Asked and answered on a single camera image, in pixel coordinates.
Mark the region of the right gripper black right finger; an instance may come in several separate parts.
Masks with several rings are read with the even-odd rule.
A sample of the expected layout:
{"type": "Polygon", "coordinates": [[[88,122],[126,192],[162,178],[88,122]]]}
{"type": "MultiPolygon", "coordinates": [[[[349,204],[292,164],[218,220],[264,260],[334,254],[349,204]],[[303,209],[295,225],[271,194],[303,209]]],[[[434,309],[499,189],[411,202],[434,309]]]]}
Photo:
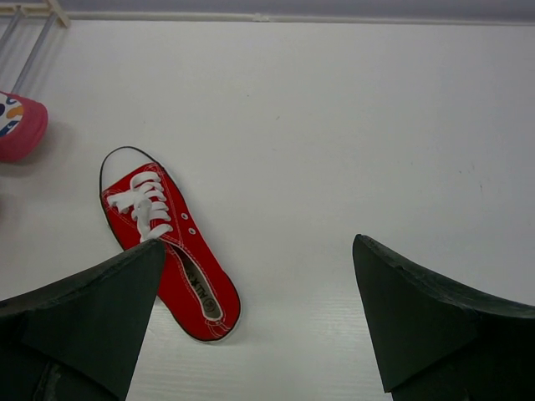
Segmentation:
{"type": "Polygon", "coordinates": [[[394,400],[532,400],[534,308],[353,242],[356,282],[384,391],[394,400]]]}

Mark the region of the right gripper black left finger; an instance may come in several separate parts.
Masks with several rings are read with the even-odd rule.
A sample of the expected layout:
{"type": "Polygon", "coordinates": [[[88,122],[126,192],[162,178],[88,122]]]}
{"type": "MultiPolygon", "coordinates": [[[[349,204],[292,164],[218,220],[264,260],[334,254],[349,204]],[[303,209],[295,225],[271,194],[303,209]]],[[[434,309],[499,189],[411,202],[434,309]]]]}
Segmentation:
{"type": "Polygon", "coordinates": [[[1,302],[3,400],[124,400],[163,272],[149,240],[1,302]]]}

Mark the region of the red canvas sneaker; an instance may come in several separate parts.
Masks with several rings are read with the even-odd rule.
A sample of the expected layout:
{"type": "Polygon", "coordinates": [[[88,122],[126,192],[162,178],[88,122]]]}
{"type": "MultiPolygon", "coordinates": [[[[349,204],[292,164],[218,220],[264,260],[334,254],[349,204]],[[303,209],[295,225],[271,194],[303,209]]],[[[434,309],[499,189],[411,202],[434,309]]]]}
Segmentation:
{"type": "Polygon", "coordinates": [[[133,146],[112,150],[100,167],[99,200],[123,249],[152,239],[163,241],[166,260],[158,296],[179,326],[203,343],[230,335],[242,310],[237,289],[167,169],[133,146]]]}

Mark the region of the cream shoe shelf with metal rods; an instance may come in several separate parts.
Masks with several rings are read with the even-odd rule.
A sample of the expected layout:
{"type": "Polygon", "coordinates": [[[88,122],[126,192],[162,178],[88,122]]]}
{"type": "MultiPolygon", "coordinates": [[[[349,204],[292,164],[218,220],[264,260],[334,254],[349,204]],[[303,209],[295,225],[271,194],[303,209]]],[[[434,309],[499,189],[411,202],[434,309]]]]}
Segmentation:
{"type": "Polygon", "coordinates": [[[1,2],[1,88],[10,93],[25,83],[52,32],[71,27],[58,0],[1,2]]]}

